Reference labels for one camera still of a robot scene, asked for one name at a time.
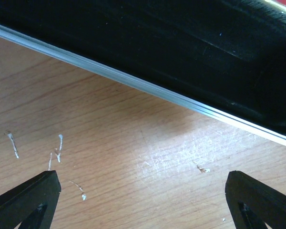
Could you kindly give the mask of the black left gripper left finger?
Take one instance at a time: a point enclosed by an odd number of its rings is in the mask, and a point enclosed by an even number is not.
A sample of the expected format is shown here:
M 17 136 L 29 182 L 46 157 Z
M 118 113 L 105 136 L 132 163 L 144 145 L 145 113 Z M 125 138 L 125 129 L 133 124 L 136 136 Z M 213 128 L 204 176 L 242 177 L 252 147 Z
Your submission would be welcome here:
M 52 170 L 0 195 L 0 229 L 49 229 L 60 192 L 57 172 Z

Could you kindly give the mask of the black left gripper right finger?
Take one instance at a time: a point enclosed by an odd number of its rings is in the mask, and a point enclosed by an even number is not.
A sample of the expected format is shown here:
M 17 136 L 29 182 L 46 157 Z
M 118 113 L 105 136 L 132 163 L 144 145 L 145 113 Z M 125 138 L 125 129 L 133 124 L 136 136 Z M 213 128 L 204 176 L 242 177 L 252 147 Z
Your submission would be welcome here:
M 286 229 L 286 195 L 253 177 L 229 172 L 225 197 L 237 229 Z

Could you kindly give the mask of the aluminium poker case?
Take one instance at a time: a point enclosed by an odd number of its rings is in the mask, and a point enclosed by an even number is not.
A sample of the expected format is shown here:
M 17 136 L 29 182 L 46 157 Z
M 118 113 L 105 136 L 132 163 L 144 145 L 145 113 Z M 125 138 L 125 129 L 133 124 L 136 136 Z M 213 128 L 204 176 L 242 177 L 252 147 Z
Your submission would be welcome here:
M 286 24 L 262 0 L 0 0 L 0 37 L 286 146 Z

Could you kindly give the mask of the red card deck box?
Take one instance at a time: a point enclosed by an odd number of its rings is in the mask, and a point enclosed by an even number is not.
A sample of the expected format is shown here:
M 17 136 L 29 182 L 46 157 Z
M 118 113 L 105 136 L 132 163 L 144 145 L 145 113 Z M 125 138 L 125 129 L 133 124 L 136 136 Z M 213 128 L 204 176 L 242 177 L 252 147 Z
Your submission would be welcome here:
M 263 0 L 267 14 L 286 24 L 286 0 Z

